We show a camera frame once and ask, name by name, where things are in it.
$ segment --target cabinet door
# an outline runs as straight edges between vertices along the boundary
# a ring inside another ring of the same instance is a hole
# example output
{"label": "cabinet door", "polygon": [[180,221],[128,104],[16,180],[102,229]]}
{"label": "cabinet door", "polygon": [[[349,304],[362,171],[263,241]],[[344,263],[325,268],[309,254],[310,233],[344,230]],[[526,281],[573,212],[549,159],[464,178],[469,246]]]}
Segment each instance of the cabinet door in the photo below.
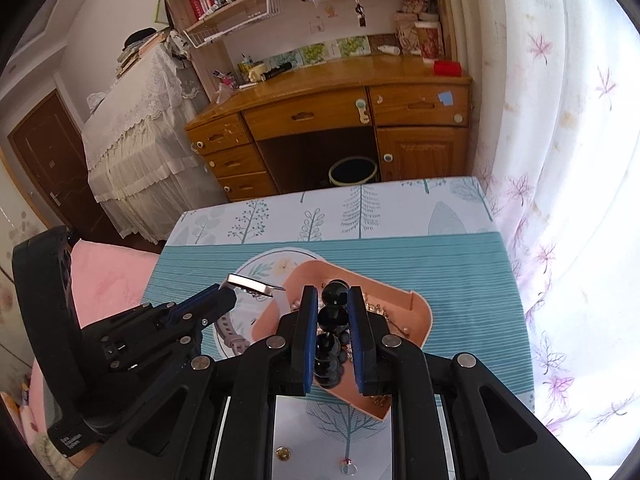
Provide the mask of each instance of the cabinet door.
{"label": "cabinet door", "polygon": [[465,172],[466,128],[378,128],[377,136],[384,181]]}

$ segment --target pink tray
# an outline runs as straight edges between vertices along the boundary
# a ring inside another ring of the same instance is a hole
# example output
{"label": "pink tray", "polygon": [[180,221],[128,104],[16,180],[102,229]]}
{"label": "pink tray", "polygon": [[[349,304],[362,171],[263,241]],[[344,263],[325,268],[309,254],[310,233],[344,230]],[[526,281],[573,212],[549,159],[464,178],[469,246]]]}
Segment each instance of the pink tray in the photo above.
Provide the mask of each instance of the pink tray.
{"label": "pink tray", "polygon": [[[389,319],[393,323],[401,328],[406,327],[409,329],[407,337],[409,341],[419,347],[424,345],[431,331],[433,317],[431,315],[431,307],[420,294],[385,285],[322,260],[305,262],[293,270],[283,284],[287,301],[289,301],[289,304],[293,304],[295,300],[300,300],[302,289],[305,285],[315,286],[319,294],[331,280],[343,280],[350,286],[357,285],[361,287],[367,303],[380,304],[385,308]],[[278,306],[272,300],[254,324],[252,329],[254,341],[273,335],[278,327],[279,319]],[[371,397],[363,397],[359,394],[351,361],[347,361],[344,364],[344,375],[340,384],[327,391],[350,403],[354,408],[379,420],[385,418],[391,408],[389,398],[385,399],[382,404],[376,404]]]}

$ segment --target table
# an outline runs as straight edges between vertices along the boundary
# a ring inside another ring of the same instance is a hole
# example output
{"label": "table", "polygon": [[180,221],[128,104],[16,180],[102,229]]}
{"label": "table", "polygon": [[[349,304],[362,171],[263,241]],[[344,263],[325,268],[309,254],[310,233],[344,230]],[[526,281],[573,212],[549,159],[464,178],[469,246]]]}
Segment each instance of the table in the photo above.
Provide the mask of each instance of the table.
{"label": "table", "polygon": [[[181,301],[230,272],[278,285],[310,258],[423,295],[434,319],[424,350],[446,357],[472,352],[533,408],[522,305],[473,177],[316,190],[187,212],[144,299]],[[231,313],[236,331],[251,340],[252,322],[266,305],[239,293]],[[216,360],[233,355],[211,327],[202,350]],[[342,479],[340,463],[348,456],[358,478],[388,480],[389,421],[373,420],[317,386],[305,399],[278,397],[274,448],[288,447],[291,458],[274,458],[273,477]],[[447,458],[451,469],[450,451]]]}

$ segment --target cup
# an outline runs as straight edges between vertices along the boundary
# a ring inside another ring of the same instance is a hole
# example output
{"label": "cup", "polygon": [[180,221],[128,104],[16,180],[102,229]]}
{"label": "cup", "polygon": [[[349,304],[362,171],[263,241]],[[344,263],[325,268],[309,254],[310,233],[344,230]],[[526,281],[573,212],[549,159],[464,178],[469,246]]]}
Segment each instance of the cup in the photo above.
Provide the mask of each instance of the cup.
{"label": "cup", "polygon": [[439,22],[415,22],[418,31],[418,43],[420,44],[420,54],[425,63],[433,64],[439,58],[438,48]]}

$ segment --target floral curtain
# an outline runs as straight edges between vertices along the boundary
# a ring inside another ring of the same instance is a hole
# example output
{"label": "floral curtain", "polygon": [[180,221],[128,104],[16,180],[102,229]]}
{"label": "floral curtain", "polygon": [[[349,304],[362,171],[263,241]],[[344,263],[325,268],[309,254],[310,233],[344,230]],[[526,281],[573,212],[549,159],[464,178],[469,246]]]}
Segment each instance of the floral curtain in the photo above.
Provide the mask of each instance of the floral curtain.
{"label": "floral curtain", "polygon": [[536,415],[609,478],[640,438],[640,37],[615,0],[462,1],[473,173],[520,289]]}

